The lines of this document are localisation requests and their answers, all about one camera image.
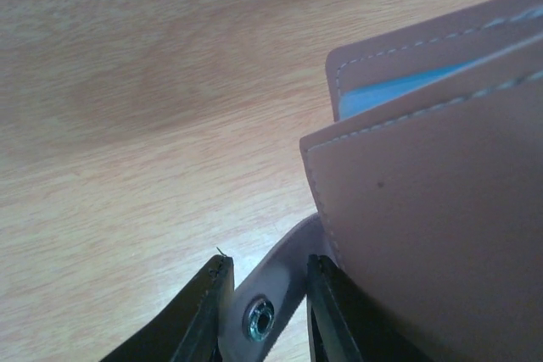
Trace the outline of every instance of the wallet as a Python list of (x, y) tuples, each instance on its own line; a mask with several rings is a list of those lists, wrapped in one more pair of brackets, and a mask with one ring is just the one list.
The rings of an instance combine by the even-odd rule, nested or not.
[(264, 360), (306, 295), (314, 361), (543, 360), (543, 0), (339, 47), (326, 74), (333, 123), (300, 140), (317, 214), (235, 290), (212, 259), (184, 327), (105, 360)]

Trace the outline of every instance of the pink leather wallet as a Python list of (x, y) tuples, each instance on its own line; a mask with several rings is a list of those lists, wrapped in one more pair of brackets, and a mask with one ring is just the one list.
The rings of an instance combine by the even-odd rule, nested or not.
[[(311, 262), (339, 267), (417, 360), (543, 360), (543, 0), (493, 0), (340, 47), (326, 71), (334, 122), (300, 141), (318, 214), (235, 291), (232, 260), (212, 259), (212, 278), (204, 267), (188, 284), (203, 282), (198, 303), (168, 306), (211, 331), (184, 321), (175, 357), (157, 331), (164, 360), (262, 361), (304, 296), (315, 300)], [(319, 298), (333, 308), (330, 287)], [(310, 335), (314, 317), (310, 305)], [(312, 349), (312, 360), (383, 360), (347, 356), (350, 337), (328, 326), (342, 356)], [(156, 356), (151, 334), (107, 360)]]

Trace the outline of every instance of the table surface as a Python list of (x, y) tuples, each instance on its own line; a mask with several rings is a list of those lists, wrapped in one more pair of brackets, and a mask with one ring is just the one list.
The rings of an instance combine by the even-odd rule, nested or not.
[(2, 0), (0, 359), (100, 359), (216, 247), (239, 284), (315, 211), (327, 53), (482, 1)]

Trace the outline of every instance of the wooden table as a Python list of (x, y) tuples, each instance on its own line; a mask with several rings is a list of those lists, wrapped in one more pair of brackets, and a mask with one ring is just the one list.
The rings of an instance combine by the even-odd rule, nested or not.
[(99, 359), (216, 246), (243, 280), (315, 211), (327, 52), (481, 1), (2, 0), (0, 359)]

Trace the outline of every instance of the wallet card slot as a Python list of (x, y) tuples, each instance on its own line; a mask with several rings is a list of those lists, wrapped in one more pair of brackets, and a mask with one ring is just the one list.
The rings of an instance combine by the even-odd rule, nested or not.
[(333, 50), (326, 71), (334, 120), (365, 86), (474, 61), (536, 35), (543, 0), (493, 0)]
[(339, 119), (345, 120), (365, 112), (382, 103), (415, 91), (434, 81), (439, 81), (447, 75), (454, 74), (459, 69), (471, 63), (450, 65), (436, 70), (421, 72), (380, 84), (364, 86), (342, 95), (339, 99)]

